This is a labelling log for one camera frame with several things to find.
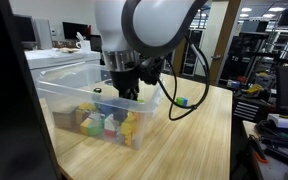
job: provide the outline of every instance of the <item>desk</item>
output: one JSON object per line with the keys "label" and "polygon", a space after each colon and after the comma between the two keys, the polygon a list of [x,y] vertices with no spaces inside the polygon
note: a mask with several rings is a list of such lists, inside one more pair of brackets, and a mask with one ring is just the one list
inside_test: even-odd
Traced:
{"label": "desk", "polygon": [[[163,74],[173,92],[173,77]],[[196,103],[204,84],[178,78],[178,96]],[[204,103],[180,121],[168,119],[163,95],[140,150],[54,128],[40,99],[62,173],[69,179],[229,179],[232,92],[210,87]],[[173,116],[185,112],[175,108]]]}
{"label": "desk", "polygon": [[[258,138],[258,133],[256,132],[255,123],[249,121],[243,121],[243,126],[245,129],[245,135],[248,137],[249,134],[254,135]],[[280,150],[288,153],[288,149],[280,148]],[[274,179],[274,180],[284,180],[285,177],[288,176],[288,166],[281,163],[280,161],[266,156],[269,163],[263,164],[258,162],[255,158],[252,158],[252,162],[255,167],[255,171],[257,172],[258,179]]]}

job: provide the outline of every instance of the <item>floor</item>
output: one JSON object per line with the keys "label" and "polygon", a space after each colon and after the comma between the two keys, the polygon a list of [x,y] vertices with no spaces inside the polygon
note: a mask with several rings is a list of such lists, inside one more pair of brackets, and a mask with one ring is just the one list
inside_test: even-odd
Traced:
{"label": "floor", "polygon": [[[201,76],[180,75],[179,77],[202,83],[205,82],[204,78]],[[246,145],[247,139],[244,136],[244,129],[241,126],[241,120],[232,119],[230,162],[231,172],[239,162],[240,165],[238,166],[234,174],[232,174],[231,180],[256,180],[255,172],[253,171],[252,165],[249,164],[250,161],[248,161],[248,156],[246,153],[244,153]]]}

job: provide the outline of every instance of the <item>plastic container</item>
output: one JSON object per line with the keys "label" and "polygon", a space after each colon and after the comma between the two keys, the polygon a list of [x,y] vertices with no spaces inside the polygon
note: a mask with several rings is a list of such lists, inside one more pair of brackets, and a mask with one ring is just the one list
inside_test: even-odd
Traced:
{"label": "plastic container", "polygon": [[138,101],[119,98],[109,71],[87,62],[45,71],[37,79],[56,128],[133,149],[140,148],[162,93],[159,85],[140,81],[139,87]]}

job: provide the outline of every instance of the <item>ceiling light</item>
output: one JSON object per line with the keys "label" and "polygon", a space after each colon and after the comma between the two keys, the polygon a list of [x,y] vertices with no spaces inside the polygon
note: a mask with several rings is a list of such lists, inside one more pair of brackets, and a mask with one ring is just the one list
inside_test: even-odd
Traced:
{"label": "ceiling light", "polygon": [[275,16],[274,14],[264,14],[263,15],[263,17],[266,17],[266,18],[272,18],[274,16]]}
{"label": "ceiling light", "polygon": [[248,14],[240,14],[240,17],[248,17]]}
{"label": "ceiling light", "polygon": [[275,8],[270,8],[268,11],[279,12],[279,11],[284,11],[284,10],[285,8],[275,7]]}
{"label": "ceiling light", "polygon": [[250,11],[252,11],[251,8],[243,8],[243,9],[242,9],[242,12],[250,12]]}

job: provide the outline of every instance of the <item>black cable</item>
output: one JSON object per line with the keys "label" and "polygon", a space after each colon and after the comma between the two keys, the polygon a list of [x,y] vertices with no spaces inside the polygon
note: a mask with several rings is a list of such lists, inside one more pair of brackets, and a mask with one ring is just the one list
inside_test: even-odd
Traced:
{"label": "black cable", "polygon": [[[193,46],[195,47],[195,45],[192,44],[187,37],[186,37],[186,40],[188,41],[188,43],[189,43],[190,45],[193,45]],[[206,59],[204,53],[203,53],[199,48],[197,48],[197,47],[195,47],[195,48],[196,48],[196,50],[198,51],[198,53],[202,56],[203,61],[204,61],[204,63],[205,63],[205,65],[203,65],[202,67],[203,67],[203,70],[204,70],[204,72],[205,72],[205,81],[206,81],[206,82],[205,82],[204,93],[203,93],[201,99],[200,99],[196,104],[193,104],[193,105],[191,105],[191,106],[182,106],[182,105],[180,105],[180,104],[177,104],[177,102],[175,102],[176,93],[177,93],[177,79],[176,79],[176,74],[175,74],[173,65],[172,65],[171,61],[170,61],[168,58],[166,58],[166,60],[168,61],[169,65],[170,65],[170,67],[171,67],[171,70],[172,70],[172,73],[173,73],[173,76],[174,76],[174,81],[175,81],[173,98],[170,97],[170,95],[168,94],[168,92],[167,92],[166,88],[164,87],[163,83],[161,82],[161,80],[160,80],[160,79],[157,79],[157,80],[158,80],[158,83],[160,84],[160,86],[161,86],[162,90],[164,91],[166,97],[171,101],[171,106],[170,106],[170,110],[169,110],[169,119],[172,120],[172,121],[182,119],[182,118],[184,118],[185,116],[189,115],[189,114],[190,114],[191,112],[193,112],[194,110],[196,110],[197,107],[198,107],[200,104],[202,104],[202,102],[206,99],[207,94],[208,94],[208,90],[209,90],[209,86],[210,86],[210,84],[209,84],[209,65],[208,65],[208,62],[207,62],[207,59]],[[180,107],[180,108],[183,108],[183,109],[190,109],[190,110],[187,111],[186,113],[182,114],[182,115],[179,116],[179,117],[172,118],[171,113],[172,113],[173,105],[175,105],[175,106],[177,106],[177,107]]]}

